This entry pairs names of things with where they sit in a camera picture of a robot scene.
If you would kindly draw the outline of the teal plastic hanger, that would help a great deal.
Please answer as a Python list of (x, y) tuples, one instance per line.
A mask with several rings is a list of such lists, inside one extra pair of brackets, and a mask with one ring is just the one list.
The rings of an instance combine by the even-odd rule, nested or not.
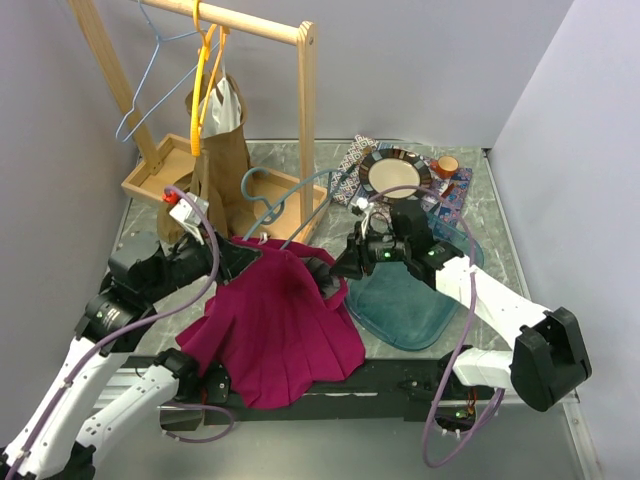
[(250, 168), (241, 193), (256, 215), (243, 239), (264, 232), (269, 238), (308, 244), (329, 207), (331, 180), (338, 169), (321, 170), (304, 180), (267, 167)]

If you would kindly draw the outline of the tan skirt with white lining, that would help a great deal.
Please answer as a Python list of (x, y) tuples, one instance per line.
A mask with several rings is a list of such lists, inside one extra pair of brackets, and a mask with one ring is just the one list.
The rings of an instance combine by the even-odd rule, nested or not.
[(176, 182), (208, 202), (208, 219), (224, 237), (242, 237), (255, 222), (252, 204), (241, 193), (241, 181), (251, 167), (244, 137), (246, 102), (237, 82), (225, 74), (211, 90), (202, 130), (201, 154), (195, 169)]

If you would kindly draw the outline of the magenta garment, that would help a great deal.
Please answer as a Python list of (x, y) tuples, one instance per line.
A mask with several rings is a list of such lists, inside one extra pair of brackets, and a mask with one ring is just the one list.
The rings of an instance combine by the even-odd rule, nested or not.
[(261, 256), (219, 285), (204, 314), (176, 337), (204, 375), (213, 363), (253, 409), (277, 409), (317, 382), (346, 380), (365, 361), (365, 347), (344, 300), (344, 280), (329, 275), (324, 249), (271, 239), (234, 238)]

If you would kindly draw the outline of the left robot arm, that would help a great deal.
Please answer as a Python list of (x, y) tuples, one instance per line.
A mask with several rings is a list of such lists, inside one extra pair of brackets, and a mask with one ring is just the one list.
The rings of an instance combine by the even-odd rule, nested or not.
[(155, 303), (201, 277), (227, 283), (262, 253), (185, 235), (169, 250), (151, 232), (132, 236), (108, 261), (100, 293), (85, 308), (61, 370), (20, 434), (1, 450), (4, 479), (91, 479), (108, 452), (160, 405), (198, 392), (198, 363), (170, 348), (100, 411), (96, 401), (151, 326)]

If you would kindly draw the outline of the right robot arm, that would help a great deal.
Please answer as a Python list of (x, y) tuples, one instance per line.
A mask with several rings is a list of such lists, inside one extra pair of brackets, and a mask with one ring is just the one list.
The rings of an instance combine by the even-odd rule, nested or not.
[(591, 377), (581, 328), (571, 311), (530, 301), (459, 248), (436, 240), (418, 201), (399, 201), (390, 217), (386, 234), (371, 233), (368, 220), (357, 222), (332, 274), (360, 280), (380, 263), (401, 263), (413, 278), (466, 307), (509, 346), (506, 351), (458, 348), (437, 376), (445, 396), (460, 398), (476, 386), (513, 390), (526, 405), (545, 412)]

